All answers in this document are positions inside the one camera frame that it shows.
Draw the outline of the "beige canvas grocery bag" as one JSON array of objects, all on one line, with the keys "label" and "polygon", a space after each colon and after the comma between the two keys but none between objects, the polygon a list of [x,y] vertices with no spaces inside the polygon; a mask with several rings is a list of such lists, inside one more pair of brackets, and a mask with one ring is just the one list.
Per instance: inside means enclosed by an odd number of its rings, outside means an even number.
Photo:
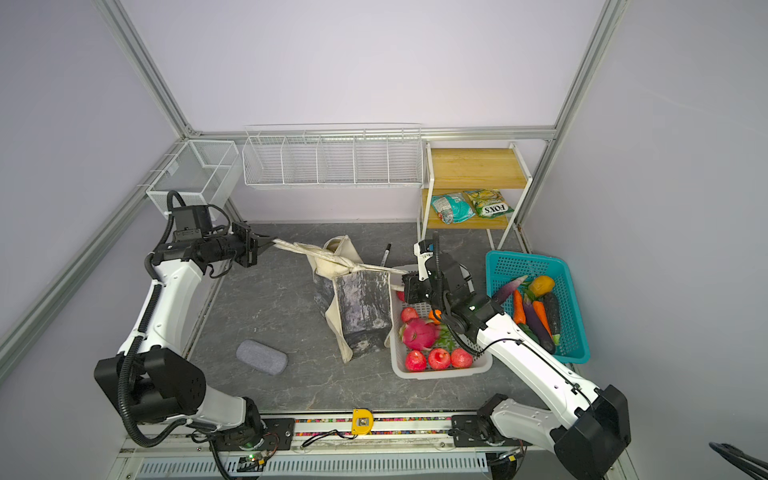
[{"label": "beige canvas grocery bag", "polygon": [[336,339],[343,363],[390,346],[394,291],[405,270],[363,262],[346,235],[322,247],[281,239],[273,243],[307,258],[315,303]]}]

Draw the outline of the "yellow tape measure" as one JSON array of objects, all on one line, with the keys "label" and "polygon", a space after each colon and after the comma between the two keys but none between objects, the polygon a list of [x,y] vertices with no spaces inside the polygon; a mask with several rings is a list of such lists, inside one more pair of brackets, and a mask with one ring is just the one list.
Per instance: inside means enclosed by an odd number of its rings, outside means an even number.
[{"label": "yellow tape measure", "polygon": [[354,409],[352,413],[352,422],[350,427],[350,434],[357,437],[362,435],[368,435],[374,425],[373,413],[368,409]]}]

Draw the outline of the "teal snack bag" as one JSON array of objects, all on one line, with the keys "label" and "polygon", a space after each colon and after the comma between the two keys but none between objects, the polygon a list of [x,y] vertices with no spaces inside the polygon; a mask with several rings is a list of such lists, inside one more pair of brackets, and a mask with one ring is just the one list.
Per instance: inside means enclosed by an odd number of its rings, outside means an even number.
[{"label": "teal snack bag", "polygon": [[475,216],[472,205],[462,192],[434,196],[431,207],[438,218],[447,225],[464,223]]}]

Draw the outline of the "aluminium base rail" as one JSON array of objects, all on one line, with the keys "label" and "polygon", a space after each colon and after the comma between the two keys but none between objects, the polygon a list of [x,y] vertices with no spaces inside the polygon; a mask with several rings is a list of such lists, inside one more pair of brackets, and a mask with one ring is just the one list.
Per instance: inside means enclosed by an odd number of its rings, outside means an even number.
[{"label": "aluminium base rail", "polygon": [[482,437],[470,412],[373,413],[368,435],[350,434],[352,413],[275,416],[255,448],[212,448],[200,437],[171,436],[155,450],[126,444],[113,479],[519,478],[544,448]]}]

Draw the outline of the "green Fox's candy bag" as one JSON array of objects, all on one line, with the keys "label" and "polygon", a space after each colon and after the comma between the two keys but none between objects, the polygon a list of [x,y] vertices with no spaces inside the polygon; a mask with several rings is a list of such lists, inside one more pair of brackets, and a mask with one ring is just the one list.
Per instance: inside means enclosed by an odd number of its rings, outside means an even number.
[{"label": "green Fox's candy bag", "polygon": [[513,211],[503,194],[495,189],[465,191],[464,196],[476,216],[492,219]]}]

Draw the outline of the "red apple middle left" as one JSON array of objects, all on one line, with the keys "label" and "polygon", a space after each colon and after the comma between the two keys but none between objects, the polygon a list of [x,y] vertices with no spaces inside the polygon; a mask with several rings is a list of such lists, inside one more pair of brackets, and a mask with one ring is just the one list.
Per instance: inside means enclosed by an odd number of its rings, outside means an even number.
[{"label": "red apple middle left", "polygon": [[418,311],[413,307],[405,307],[402,309],[400,318],[403,323],[409,323],[412,320],[420,317]]}]

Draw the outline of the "yellow lemon in teal basket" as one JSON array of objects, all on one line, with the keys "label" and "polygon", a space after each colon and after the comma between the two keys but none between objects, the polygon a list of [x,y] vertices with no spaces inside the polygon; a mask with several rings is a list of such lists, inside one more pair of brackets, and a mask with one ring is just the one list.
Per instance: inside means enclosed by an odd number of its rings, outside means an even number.
[{"label": "yellow lemon in teal basket", "polygon": [[528,296],[532,299],[538,299],[555,288],[556,282],[549,276],[542,275],[536,277],[528,286]]}]

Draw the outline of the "white plastic basket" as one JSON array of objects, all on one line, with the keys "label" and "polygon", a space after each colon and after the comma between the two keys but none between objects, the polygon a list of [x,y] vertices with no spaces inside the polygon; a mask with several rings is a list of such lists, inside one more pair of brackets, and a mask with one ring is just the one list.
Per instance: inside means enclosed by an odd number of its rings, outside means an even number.
[{"label": "white plastic basket", "polygon": [[479,375],[490,370],[493,365],[493,359],[489,353],[486,353],[480,357],[475,357],[472,364],[467,368],[454,368],[452,365],[449,365],[446,369],[434,370],[429,362],[426,362],[423,371],[411,371],[407,367],[407,357],[411,349],[402,341],[402,335],[405,333],[405,323],[401,316],[402,310],[408,307],[413,308],[419,314],[420,318],[423,318],[425,321],[430,321],[428,315],[431,307],[428,302],[407,304],[400,299],[399,294],[404,293],[401,274],[390,274],[390,287],[392,329],[390,330],[386,344],[390,350],[392,370],[397,376],[407,380],[448,379]]}]

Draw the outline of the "grey fabric glasses case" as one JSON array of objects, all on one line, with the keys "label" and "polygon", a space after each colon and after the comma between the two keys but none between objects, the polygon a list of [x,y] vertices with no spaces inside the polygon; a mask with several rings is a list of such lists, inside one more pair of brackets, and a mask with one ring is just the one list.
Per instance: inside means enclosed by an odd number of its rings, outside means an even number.
[{"label": "grey fabric glasses case", "polygon": [[252,368],[271,376],[281,374],[288,366],[288,356],[254,340],[244,340],[236,349],[236,357]]}]

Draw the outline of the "dark green cucumber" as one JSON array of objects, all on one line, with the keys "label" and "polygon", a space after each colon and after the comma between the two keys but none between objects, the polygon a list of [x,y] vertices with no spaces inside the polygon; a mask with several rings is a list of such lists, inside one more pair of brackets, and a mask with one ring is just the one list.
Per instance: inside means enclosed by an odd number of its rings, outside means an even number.
[{"label": "dark green cucumber", "polygon": [[560,304],[557,296],[553,292],[542,296],[542,303],[545,308],[550,334],[555,346],[560,344],[562,333],[562,322],[560,314]]}]

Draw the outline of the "red apple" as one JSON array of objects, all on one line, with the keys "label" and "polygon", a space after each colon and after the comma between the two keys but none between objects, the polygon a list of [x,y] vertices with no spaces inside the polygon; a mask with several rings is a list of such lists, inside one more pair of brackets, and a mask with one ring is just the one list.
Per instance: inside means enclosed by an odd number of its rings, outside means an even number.
[{"label": "red apple", "polygon": [[412,320],[420,317],[418,311],[413,307],[405,307],[402,309],[400,318],[403,323],[409,323]]},{"label": "red apple", "polygon": [[446,370],[452,366],[451,353],[443,348],[434,348],[429,352],[427,362],[431,370]]},{"label": "red apple", "polygon": [[410,351],[405,360],[406,369],[409,372],[422,372],[427,368],[427,358],[418,350]]},{"label": "red apple", "polygon": [[470,368],[474,363],[473,356],[462,348],[456,348],[451,352],[451,366],[454,369]]}]

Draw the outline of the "white and wood shelf rack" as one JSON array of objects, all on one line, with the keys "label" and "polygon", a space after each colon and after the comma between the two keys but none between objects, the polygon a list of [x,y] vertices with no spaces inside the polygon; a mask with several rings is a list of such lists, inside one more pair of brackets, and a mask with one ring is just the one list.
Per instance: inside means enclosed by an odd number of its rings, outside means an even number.
[{"label": "white and wood shelf rack", "polygon": [[[515,143],[506,148],[435,148],[426,144],[417,238],[423,240],[428,231],[436,229],[484,230],[490,248],[500,250],[511,235],[532,183],[533,175]],[[473,217],[459,224],[444,223],[431,206],[435,196],[481,189],[517,191],[519,197],[512,211],[502,217]]]}]

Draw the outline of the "purple eggplant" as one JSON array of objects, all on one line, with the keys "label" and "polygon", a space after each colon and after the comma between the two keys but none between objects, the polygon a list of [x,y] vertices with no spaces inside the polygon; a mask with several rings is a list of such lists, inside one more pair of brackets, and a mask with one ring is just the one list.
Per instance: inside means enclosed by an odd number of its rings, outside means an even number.
[{"label": "purple eggplant", "polygon": [[555,344],[551,335],[535,312],[533,305],[531,303],[523,302],[523,310],[525,312],[526,324],[537,338],[539,345],[546,352],[554,354],[556,352]]}]

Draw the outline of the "red apple middle right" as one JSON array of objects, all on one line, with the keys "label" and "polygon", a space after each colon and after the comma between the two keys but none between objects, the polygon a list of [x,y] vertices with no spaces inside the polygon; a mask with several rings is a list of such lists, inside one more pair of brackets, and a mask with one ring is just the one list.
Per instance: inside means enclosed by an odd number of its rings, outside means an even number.
[{"label": "red apple middle right", "polygon": [[474,363],[473,356],[462,348],[456,348],[451,352],[451,366],[454,369],[470,368]]}]

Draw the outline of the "small white mesh basket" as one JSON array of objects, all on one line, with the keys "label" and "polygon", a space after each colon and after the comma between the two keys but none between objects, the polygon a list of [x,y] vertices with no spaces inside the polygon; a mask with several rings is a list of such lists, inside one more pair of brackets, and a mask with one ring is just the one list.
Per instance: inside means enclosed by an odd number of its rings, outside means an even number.
[{"label": "small white mesh basket", "polygon": [[187,205],[224,209],[242,174],[241,153],[234,141],[187,140],[170,156],[146,194],[165,218],[171,190]]}]

